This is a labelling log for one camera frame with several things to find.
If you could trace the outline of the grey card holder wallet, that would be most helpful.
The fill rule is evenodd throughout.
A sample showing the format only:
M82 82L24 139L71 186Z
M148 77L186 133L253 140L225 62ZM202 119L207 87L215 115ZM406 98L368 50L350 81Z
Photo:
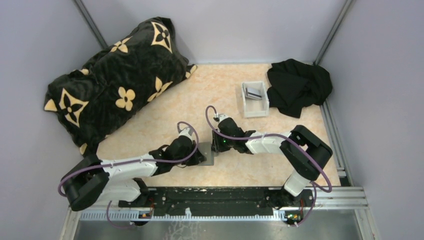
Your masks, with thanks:
M205 161L199 163L199 166L213 166L214 165L214 152L212 151L211 142L200 142L198 147L200 153L204 156Z

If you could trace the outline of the white plastic card tray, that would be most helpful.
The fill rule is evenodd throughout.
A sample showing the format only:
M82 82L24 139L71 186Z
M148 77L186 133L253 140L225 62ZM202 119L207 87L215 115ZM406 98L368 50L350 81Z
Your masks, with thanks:
M255 88L262 94L261 100L246 98L245 88ZM245 118L267 117L269 115L270 103L267 95L266 84L263 81L245 81L241 83L241 95L243 104L243 116Z

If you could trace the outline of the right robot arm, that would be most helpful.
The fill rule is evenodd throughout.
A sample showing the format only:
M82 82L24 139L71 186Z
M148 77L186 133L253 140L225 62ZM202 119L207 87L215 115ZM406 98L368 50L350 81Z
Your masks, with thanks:
M310 183L323 176L327 182L326 192L332 191L324 168L333 155L332 149L303 125L296 125L288 133L262 133L244 131L233 118L217 114L218 123L212 129L212 151L216 153L234 149L241 154L283 155L293 167L292 174L283 184L281 199L287 206L295 206L301 200L301 192Z

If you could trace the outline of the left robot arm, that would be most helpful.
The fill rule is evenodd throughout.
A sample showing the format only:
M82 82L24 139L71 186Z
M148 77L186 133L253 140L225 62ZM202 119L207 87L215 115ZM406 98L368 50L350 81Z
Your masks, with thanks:
M180 135L165 144L135 158L99 159L87 155L61 179L61 188L70 208L85 210L93 205L117 201L121 208L144 207L150 193L143 178L165 174L173 167L191 167L207 160L196 142Z

